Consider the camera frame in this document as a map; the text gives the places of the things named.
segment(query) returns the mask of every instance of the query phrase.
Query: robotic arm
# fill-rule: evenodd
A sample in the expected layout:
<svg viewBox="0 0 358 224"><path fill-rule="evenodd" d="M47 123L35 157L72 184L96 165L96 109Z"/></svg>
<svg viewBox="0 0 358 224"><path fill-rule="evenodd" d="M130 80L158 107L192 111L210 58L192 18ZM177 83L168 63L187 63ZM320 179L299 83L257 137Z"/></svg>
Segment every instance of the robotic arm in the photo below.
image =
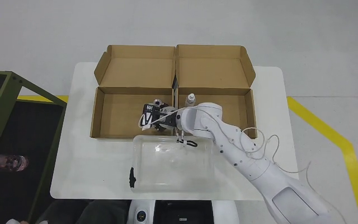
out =
<svg viewBox="0 0 358 224"><path fill-rule="evenodd" d="M163 123L170 123L193 136L212 139L225 159L261 193L277 223L333 223L328 209L315 192L284 174L257 150L249 136L241 134L238 127L222 121L221 106L206 102L169 113L165 119Z"/></svg>

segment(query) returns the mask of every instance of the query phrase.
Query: bottle cap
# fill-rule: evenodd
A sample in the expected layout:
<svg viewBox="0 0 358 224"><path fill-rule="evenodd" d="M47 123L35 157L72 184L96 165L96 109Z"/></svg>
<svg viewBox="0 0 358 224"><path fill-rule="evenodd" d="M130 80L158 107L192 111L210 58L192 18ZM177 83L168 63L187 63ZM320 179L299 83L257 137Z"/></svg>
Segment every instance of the bottle cap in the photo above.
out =
<svg viewBox="0 0 358 224"><path fill-rule="evenodd" d="M189 100L194 100L194 99L195 99L195 95L194 95L194 94L189 94L189 95L188 95L188 99L189 99Z"/></svg>

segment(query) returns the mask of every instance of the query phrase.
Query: yellow floor marking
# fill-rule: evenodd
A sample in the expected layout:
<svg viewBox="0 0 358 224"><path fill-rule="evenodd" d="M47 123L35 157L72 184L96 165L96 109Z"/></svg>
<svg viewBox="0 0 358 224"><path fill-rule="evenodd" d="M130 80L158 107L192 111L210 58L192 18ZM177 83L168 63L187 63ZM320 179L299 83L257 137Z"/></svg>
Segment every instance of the yellow floor marking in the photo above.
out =
<svg viewBox="0 0 358 224"><path fill-rule="evenodd" d="M68 96L57 96L61 100L67 102ZM43 96L18 96L18 100L31 100L31 101L41 101L41 102L52 102L51 100L46 99Z"/></svg>
<svg viewBox="0 0 358 224"><path fill-rule="evenodd" d="M290 110L341 149L358 205L358 162L353 144L292 97L287 97L287 102Z"/></svg>

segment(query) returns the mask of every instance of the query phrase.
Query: white table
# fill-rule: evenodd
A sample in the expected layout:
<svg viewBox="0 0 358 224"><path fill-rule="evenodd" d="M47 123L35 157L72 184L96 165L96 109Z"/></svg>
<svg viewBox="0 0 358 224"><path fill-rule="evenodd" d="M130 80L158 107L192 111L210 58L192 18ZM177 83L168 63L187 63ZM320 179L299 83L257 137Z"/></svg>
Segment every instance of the white table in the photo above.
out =
<svg viewBox="0 0 358 224"><path fill-rule="evenodd" d="M51 185L54 198L83 199L211 199L262 200L259 192L216 153L216 193L133 193L129 187L132 142L90 138L97 63L75 67L61 140ZM282 71L276 67L255 67L252 84L257 128L266 137L277 134L280 149L275 160L287 170L297 170L290 117ZM262 141L255 139L257 145ZM270 158L276 141L267 147ZM290 174L298 179L298 174Z"/></svg>

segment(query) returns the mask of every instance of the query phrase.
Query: open cardboard box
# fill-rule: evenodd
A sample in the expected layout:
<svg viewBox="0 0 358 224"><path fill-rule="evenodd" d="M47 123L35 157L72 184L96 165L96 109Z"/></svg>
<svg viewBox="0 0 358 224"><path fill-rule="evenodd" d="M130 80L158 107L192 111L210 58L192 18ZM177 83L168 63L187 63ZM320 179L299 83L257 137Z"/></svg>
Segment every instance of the open cardboard box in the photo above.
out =
<svg viewBox="0 0 358 224"><path fill-rule="evenodd" d="M92 115L92 138L134 138L139 134L171 135L138 121L143 106L154 99L173 103L175 47L110 45L96 69L98 82Z"/></svg>
<svg viewBox="0 0 358 224"><path fill-rule="evenodd" d="M253 93L255 79L251 61L243 46L177 45L176 86L178 106L185 106L188 94L195 105L214 102L223 107L223 122L244 129L256 127ZM254 129L247 131L257 138Z"/></svg>

